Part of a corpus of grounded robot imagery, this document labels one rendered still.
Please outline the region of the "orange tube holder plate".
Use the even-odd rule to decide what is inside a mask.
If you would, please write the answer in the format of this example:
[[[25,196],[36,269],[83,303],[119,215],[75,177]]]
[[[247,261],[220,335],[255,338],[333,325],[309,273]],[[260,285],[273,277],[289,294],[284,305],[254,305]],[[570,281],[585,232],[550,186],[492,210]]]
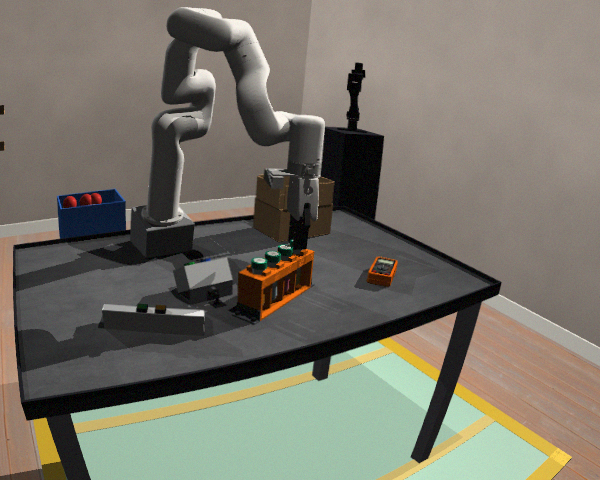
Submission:
[[[313,259],[314,251],[305,249],[301,250],[300,254],[292,254],[288,261],[280,260],[276,267],[267,266],[266,270],[262,271],[262,275],[253,274],[251,265],[247,266],[246,269],[238,272],[238,303],[261,311],[260,321],[263,320],[311,288]],[[299,267],[301,267],[301,277],[295,287]],[[285,276],[289,273],[289,289],[284,293]],[[277,296],[271,302],[272,283],[277,280]],[[264,288],[265,301],[262,309]]]

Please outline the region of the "orange pocket multimeter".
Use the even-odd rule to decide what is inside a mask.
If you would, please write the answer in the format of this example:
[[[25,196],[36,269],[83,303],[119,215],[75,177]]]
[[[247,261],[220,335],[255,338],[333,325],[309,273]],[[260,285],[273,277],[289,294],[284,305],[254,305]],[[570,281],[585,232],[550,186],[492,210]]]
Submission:
[[[367,282],[389,287],[395,275],[397,263],[396,260],[376,257],[368,272]]]

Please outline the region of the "brown cardboard box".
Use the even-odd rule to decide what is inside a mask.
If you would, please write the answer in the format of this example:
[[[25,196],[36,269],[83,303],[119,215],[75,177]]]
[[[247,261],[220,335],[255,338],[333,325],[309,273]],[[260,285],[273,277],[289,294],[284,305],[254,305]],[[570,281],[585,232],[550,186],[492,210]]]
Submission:
[[[257,176],[253,228],[277,242],[288,241],[291,214],[287,209],[287,195],[290,176],[284,176],[283,189],[271,189],[264,180],[264,175],[259,176]],[[319,177],[318,181],[318,216],[316,221],[310,218],[308,237],[330,234],[331,229],[334,181],[324,177]]]

